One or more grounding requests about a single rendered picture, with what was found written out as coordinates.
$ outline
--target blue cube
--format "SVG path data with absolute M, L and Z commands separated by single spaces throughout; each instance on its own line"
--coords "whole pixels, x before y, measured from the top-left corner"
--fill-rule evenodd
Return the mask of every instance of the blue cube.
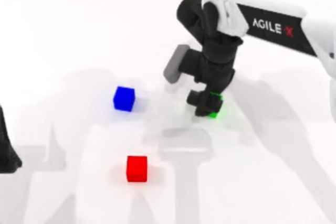
M 131 112 L 135 103 L 135 90 L 132 88 L 117 87 L 113 98 L 116 110 Z

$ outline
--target white backdrop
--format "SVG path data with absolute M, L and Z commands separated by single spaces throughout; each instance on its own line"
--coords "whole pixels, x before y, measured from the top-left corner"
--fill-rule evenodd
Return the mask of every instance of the white backdrop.
M 0 103 L 24 162 L 0 176 L 0 223 L 336 223 L 320 62 L 246 37 L 222 112 L 196 119 L 203 86 L 162 75 L 177 44 L 199 48 L 180 1 L 0 0 Z M 112 108 L 118 85 L 133 113 Z M 127 155 L 149 157 L 148 183 L 126 182 Z

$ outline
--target cube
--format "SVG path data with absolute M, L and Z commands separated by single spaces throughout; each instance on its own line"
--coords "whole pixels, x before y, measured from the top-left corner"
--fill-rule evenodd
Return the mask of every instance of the cube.
M 148 162 L 146 156 L 128 156 L 126 176 L 128 182 L 147 182 Z
M 117 87 L 113 97 L 116 110 L 131 112 L 135 103 L 135 90 L 132 88 Z

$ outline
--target red letter x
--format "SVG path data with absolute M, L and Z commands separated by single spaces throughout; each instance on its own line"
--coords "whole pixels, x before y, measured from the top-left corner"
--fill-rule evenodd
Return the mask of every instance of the red letter x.
M 286 35 L 293 38 L 293 28 L 286 26 L 285 27 Z

